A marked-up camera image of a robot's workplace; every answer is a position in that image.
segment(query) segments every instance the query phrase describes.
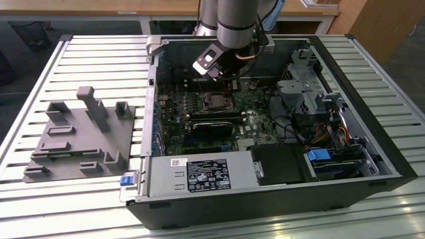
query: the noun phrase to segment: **table leg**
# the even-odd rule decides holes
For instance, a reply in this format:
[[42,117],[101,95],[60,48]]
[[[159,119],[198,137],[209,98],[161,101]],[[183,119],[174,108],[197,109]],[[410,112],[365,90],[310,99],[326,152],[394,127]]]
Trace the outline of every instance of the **table leg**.
[[323,19],[319,22],[317,30],[315,30],[315,35],[327,34],[333,19],[334,19],[334,16],[323,16]]
[[141,27],[141,34],[150,35],[150,16],[138,16],[138,22]]

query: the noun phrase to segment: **black trash bin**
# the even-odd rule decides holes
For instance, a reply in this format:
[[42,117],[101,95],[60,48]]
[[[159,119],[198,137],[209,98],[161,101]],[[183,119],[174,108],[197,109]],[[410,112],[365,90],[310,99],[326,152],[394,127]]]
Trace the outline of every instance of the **black trash bin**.
[[0,51],[0,86],[4,86],[10,81],[16,79],[17,75],[13,71],[10,64],[6,61],[6,58]]
[[40,21],[9,21],[8,23],[32,50],[42,50],[50,46]]

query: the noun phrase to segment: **black plastic cover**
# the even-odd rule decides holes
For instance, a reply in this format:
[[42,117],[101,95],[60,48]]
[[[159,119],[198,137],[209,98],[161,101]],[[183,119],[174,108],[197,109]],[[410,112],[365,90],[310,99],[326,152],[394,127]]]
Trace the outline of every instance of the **black plastic cover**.
[[258,184],[294,184],[314,182],[306,161],[303,158],[303,147],[298,144],[266,144],[249,147],[254,162],[262,168],[263,177]]

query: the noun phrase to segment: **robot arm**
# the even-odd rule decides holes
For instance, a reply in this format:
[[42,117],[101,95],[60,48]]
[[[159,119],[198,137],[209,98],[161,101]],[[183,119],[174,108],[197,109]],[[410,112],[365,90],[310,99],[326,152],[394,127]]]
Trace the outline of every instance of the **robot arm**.
[[215,33],[217,41],[210,44],[193,63],[193,68],[201,75],[214,80],[237,79],[238,70],[246,65],[247,60],[255,58],[241,55],[247,55],[250,52],[253,30],[259,24],[257,12],[261,15],[266,14],[270,10],[263,8],[273,8],[277,1],[261,1],[258,11],[258,0],[202,0],[197,35]]

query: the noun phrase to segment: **gray plastic holder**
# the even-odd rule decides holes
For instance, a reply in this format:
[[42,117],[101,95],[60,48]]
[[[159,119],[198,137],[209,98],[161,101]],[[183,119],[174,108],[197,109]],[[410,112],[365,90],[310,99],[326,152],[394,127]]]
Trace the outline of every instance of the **gray plastic holder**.
[[49,117],[29,165],[25,183],[122,175],[127,169],[135,108],[126,102],[103,107],[91,87],[77,98],[86,109],[50,102]]

